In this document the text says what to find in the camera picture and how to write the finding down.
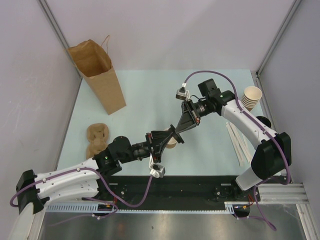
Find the brown paper coffee cup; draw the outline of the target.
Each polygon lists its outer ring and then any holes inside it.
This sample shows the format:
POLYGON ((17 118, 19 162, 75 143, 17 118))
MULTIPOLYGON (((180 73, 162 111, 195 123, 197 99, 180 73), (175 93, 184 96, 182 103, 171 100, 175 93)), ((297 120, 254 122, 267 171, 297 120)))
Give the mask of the brown paper coffee cup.
POLYGON ((167 149, 172 149, 172 148, 174 148, 175 146, 177 145, 177 140, 172 136, 171 138, 170 138, 170 140, 168 141, 168 143, 166 144, 166 148, 167 149))

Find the brown pulp cup carrier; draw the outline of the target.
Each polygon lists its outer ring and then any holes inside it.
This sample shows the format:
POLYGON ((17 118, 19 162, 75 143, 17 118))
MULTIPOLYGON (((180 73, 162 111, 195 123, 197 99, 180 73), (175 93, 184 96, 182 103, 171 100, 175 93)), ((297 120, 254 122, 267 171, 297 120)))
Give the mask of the brown pulp cup carrier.
POLYGON ((107 148, 109 128, 104 123, 92 124, 86 130, 86 138, 89 142, 86 148, 86 159, 90 159, 107 148))

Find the black coffee cup lid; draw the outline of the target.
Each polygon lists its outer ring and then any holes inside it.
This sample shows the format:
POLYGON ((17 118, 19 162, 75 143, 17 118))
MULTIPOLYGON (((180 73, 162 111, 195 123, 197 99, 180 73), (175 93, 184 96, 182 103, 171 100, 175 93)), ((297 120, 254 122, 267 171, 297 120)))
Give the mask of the black coffee cup lid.
POLYGON ((183 138, 181 137, 181 135, 179 133, 177 133, 177 135, 178 135, 178 140, 176 140, 177 143, 184 144, 185 142, 184 142, 183 138))

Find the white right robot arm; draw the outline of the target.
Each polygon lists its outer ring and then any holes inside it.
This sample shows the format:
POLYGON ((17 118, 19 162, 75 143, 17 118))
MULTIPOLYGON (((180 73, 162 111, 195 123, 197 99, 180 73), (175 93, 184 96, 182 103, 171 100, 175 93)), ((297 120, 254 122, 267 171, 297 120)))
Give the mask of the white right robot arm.
POLYGON ((277 133, 253 116, 240 105, 234 93, 220 91, 215 81, 209 79, 198 85, 203 98, 193 102, 185 87, 184 83, 176 92, 176 98, 182 101, 176 134, 195 128, 202 117, 217 113, 240 130, 255 149, 250 167, 235 179, 236 185, 230 188, 235 200, 242 201, 250 188, 292 164, 290 136, 286 132, 277 133))

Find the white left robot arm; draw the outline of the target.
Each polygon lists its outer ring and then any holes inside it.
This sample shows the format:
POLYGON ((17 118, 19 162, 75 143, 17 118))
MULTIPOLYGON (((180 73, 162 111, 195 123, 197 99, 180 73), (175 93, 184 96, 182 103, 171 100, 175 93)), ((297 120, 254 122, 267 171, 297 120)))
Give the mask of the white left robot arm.
POLYGON ((171 139, 183 143, 177 128, 155 130, 145 135, 145 141, 131 144, 125 136, 116 137, 106 149, 82 163, 58 171, 35 174, 33 170, 22 173, 9 201, 13 208, 22 212, 28 204, 36 214, 56 201, 85 198, 90 201, 105 200, 110 195, 130 208, 140 207, 147 198, 152 180, 162 178, 162 154, 171 139), (144 195, 138 203, 128 203, 111 190, 107 178, 120 172, 122 164, 149 159, 150 177, 144 195))

